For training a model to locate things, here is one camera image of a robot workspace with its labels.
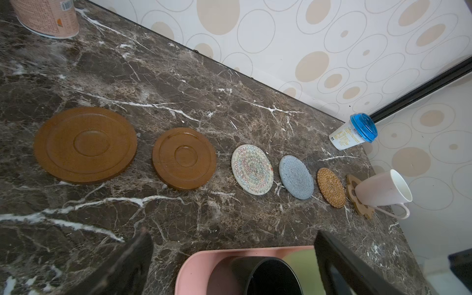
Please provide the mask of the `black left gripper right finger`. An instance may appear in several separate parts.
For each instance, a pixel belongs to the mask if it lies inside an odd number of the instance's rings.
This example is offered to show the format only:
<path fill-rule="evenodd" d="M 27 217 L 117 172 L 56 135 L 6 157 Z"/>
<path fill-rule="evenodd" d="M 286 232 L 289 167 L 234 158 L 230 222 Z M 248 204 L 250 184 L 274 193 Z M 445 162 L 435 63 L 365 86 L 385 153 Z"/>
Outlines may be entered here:
<path fill-rule="evenodd" d="M 327 295 L 400 295 L 333 234 L 319 231 L 314 248 Z"/>

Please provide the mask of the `brown wooden coaster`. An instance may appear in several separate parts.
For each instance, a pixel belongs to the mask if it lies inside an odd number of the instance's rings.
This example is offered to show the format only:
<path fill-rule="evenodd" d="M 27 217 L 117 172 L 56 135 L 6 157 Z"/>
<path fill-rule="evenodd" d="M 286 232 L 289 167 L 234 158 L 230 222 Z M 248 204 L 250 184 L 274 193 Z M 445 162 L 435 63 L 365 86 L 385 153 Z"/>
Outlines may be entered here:
<path fill-rule="evenodd" d="M 198 131 L 185 127 L 164 132 L 152 150 L 152 164 L 158 177 L 181 191 L 197 189 L 209 182 L 217 161 L 209 140 Z"/>
<path fill-rule="evenodd" d="M 123 116 L 105 108 L 78 107 L 47 120 L 34 138 L 33 151 L 52 176 L 91 184 L 124 172 L 137 146 L 136 131 Z"/>

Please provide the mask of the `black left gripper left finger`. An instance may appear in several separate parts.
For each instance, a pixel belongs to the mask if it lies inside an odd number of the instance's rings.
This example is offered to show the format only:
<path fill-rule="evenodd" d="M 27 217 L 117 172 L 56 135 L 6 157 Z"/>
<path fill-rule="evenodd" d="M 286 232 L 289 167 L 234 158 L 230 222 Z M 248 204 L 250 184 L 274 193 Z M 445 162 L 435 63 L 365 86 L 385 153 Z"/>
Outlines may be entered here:
<path fill-rule="evenodd" d="M 147 229 L 140 229 L 68 295 L 140 295 L 147 282 L 154 243 Z"/>

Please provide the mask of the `black mug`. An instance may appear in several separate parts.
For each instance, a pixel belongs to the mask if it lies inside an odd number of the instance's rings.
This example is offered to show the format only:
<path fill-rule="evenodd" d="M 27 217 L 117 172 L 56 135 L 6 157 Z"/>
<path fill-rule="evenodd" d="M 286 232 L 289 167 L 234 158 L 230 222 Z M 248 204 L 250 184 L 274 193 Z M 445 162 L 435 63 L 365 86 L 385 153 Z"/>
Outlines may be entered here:
<path fill-rule="evenodd" d="M 301 295 L 296 274 L 276 257 L 230 256 L 213 269 L 208 295 Z"/>

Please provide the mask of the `blue woven coaster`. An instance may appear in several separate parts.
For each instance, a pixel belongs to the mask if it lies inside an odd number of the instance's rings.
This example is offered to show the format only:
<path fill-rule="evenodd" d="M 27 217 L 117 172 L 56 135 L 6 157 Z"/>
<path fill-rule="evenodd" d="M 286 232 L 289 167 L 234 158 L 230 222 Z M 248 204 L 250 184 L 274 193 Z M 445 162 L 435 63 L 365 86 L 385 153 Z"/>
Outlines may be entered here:
<path fill-rule="evenodd" d="M 279 163 L 279 174 L 286 190 L 299 200 L 311 198 L 314 192 L 312 175 L 298 158 L 284 156 Z"/>

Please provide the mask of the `cork paw coaster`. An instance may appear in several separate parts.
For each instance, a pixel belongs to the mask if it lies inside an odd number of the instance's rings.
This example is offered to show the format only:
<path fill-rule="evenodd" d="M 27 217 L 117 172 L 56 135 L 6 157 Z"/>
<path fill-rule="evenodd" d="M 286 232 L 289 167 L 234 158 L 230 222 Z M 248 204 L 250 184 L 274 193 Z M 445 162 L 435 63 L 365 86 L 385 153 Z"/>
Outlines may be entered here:
<path fill-rule="evenodd" d="M 347 196 L 351 203 L 353 203 L 356 212 L 365 217 L 367 220 L 372 219 L 375 210 L 367 205 L 362 204 L 355 193 L 355 188 L 362 182 L 360 179 L 354 175 L 348 174 L 347 179 Z"/>

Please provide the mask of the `multicolour woven coaster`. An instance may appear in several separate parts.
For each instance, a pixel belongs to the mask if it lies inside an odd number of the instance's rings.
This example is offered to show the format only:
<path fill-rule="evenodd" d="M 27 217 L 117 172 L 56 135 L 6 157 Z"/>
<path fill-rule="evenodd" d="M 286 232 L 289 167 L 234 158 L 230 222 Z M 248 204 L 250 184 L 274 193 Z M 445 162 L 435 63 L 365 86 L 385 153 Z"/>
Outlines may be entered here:
<path fill-rule="evenodd" d="M 254 145 L 241 145 L 231 158 L 232 173 L 243 190 L 252 195 L 267 194 L 274 181 L 274 170 L 264 151 Z"/>

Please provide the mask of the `brown wooden coaster front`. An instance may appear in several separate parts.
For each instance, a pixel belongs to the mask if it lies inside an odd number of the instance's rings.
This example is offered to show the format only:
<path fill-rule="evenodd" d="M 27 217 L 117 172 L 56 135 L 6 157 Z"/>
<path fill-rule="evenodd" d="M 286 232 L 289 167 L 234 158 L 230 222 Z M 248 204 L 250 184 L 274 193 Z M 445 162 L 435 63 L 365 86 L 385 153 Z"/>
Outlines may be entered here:
<path fill-rule="evenodd" d="M 152 164 L 158 177 L 181 191 L 197 189 L 209 182 L 217 161 L 209 140 L 198 131 L 185 127 L 164 132 L 152 150 Z"/>

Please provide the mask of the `rattan woven coaster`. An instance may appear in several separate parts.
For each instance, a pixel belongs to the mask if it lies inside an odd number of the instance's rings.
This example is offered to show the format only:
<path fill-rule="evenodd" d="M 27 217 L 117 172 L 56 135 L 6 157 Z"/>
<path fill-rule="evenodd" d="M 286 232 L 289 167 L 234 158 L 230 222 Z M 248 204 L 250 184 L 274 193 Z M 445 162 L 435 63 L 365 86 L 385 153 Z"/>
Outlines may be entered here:
<path fill-rule="evenodd" d="M 340 179 L 328 168 L 317 172 L 317 184 L 323 198 L 334 208 L 342 208 L 346 204 L 344 187 Z"/>

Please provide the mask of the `green mug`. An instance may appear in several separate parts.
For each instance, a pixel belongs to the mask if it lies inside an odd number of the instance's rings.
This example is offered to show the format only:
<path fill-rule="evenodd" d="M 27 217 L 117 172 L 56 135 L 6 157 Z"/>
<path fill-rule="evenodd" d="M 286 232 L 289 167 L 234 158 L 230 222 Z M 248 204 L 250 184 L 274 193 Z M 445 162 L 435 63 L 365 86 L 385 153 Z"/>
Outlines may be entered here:
<path fill-rule="evenodd" d="M 296 274 L 304 295 L 326 294 L 314 249 L 295 251 L 283 260 Z"/>

